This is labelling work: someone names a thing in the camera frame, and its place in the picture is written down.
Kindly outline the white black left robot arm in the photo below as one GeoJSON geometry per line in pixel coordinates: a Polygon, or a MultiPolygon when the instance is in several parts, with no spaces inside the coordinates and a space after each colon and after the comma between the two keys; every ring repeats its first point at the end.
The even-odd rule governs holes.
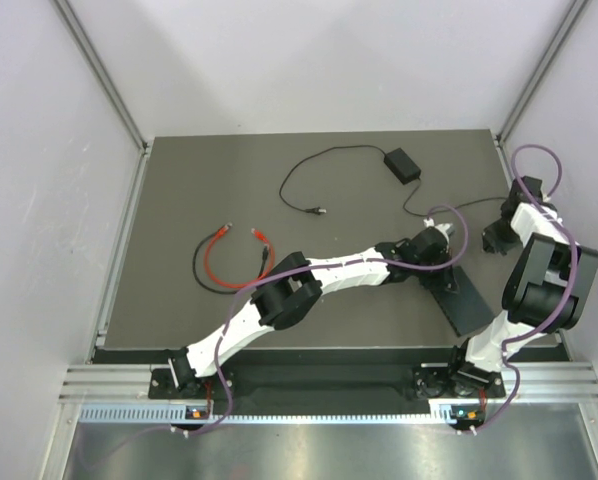
{"type": "Polygon", "coordinates": [[[301,322],[321,297],[357,287],[402,283],[416,277],[429,289],[453,289],[451,223],[424,222],[412,239],[381,242],[362,252],[329,259],[293,252],[262,280],[245,287],[242,305],[232,304],[223,325],[204,339],[168,355],[171,384],[195,396],[206,379],[254,340],[301,322]]]}

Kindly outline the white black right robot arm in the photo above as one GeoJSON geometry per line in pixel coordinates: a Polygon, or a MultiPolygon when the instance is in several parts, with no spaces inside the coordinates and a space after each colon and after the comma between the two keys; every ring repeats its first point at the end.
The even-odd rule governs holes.
{"type": "Polygon", "coordinates": [[[453,349],[448,388],[466,396],[488,389],[505,362],[528,343],[579,321],[598,271],[598,250],[569,240],[554,205],[544,200],[542,181],[513,181],[501,216],[482,234],[484,250],[523,250],[502,294],[502,311],[480,333],[453,349]]]}

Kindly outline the dark grey network switch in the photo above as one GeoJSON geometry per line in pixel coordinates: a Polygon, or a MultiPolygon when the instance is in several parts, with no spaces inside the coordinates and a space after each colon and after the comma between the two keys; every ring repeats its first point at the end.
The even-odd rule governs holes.
{"type": "Polygon", "coordinates": [[[492,309],[461,267],[442,271],[440,284],[431,293],[457,337],[484,329],[494,318],[492,309]]]}

